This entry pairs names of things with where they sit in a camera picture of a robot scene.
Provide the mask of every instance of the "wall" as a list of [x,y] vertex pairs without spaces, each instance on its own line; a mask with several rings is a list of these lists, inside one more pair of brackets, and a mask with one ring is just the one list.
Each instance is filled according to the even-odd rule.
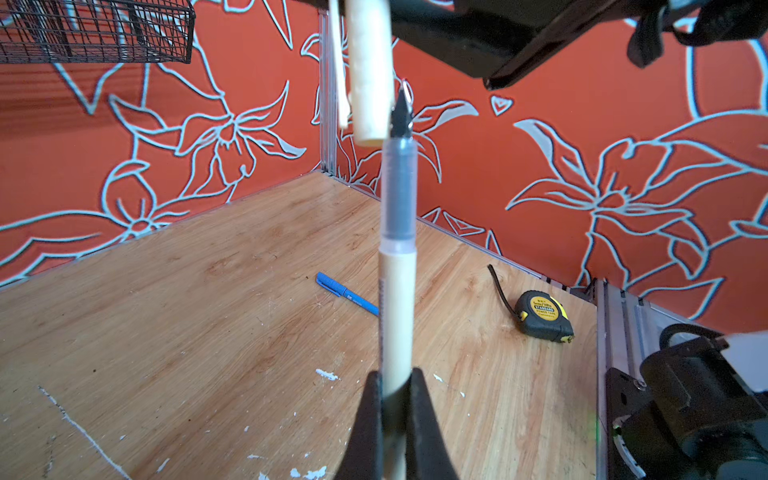
[[316,10],[195,11],[190,65],[0,65],[0,285],[317,166]]
[[[639,70],[627,22],[599,25],[487,92],[405,42],[419,215],[567,285],[590,278],[731,331],[768,328],[766,39]],[[379,152],[339,135],[339,175],[378,192]]]

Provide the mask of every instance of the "metal mesh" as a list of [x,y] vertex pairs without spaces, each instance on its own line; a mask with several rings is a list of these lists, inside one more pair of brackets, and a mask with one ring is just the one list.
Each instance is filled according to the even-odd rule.
[[0,0],[0,63],[189,63],[188,0]]

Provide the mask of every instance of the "wooden table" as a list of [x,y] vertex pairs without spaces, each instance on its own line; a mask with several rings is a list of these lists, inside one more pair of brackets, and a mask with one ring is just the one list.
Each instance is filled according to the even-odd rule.
[[[315,173],[1,292],[0,478],[332,478],[378,330],[314,277],[376,301],[378,230]],[[418,248],[414,362],[462,479],[593,478],[594,306],[425,224]],[[574,343],[517,331],[488,263]]]

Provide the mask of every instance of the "tape measure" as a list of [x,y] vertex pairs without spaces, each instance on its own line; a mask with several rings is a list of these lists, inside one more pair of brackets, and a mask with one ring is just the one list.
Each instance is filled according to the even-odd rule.
[[570,343],[574,339],[574,329],[565,308],[549,293],[529,290],[518,298],[513,309],[507,302],[502,286],[498,282],[493,266],[488,265],[498,295],[507,310],[520,319],[520,330],[538,339],[551,340],[558,343]]

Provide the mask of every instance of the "white stick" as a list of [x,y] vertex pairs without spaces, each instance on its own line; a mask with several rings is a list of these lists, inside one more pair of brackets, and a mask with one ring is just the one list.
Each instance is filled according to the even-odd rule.
[[349,102],[346,99],[344,80],[344,57],[341,54],[341,30],[339,28],[339,0],[328,1],[328,22],[331,27],[331,58],[333,73],[336,77],[336,101],[339,105],[339,128],[349,126]]
[[395,103],[389,0],[347,0],[346,24],[355,143],[378,147]]

